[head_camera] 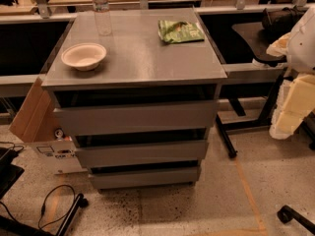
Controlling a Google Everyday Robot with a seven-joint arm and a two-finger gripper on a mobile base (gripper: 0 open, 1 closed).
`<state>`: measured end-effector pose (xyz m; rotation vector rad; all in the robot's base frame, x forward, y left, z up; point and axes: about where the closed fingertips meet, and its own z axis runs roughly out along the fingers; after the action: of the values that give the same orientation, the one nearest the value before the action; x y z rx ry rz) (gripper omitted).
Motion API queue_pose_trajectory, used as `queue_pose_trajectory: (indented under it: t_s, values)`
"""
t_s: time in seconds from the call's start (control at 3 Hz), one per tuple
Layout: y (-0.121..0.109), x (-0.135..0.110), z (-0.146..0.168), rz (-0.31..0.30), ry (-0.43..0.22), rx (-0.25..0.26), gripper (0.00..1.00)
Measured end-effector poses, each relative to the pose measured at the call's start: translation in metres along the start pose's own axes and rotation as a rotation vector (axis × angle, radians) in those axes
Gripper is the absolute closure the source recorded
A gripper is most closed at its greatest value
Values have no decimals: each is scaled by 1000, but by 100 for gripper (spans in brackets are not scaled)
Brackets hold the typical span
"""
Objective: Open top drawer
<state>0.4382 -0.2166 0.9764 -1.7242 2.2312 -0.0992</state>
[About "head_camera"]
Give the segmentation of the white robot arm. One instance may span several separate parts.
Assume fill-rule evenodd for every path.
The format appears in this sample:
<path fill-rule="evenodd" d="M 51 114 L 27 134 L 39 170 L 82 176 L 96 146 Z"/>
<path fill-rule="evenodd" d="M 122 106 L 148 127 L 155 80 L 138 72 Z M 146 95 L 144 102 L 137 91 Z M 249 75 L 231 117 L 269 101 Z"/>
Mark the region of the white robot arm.
<path fill-rule="evenodd" d="M 277 140 L 290 137 L 315 110 L 315 7 L 310 7 L 292 30 L 273 42 L 267 53 L 286 57 L 293 80 L 283 80 L 269 130 Z"/>

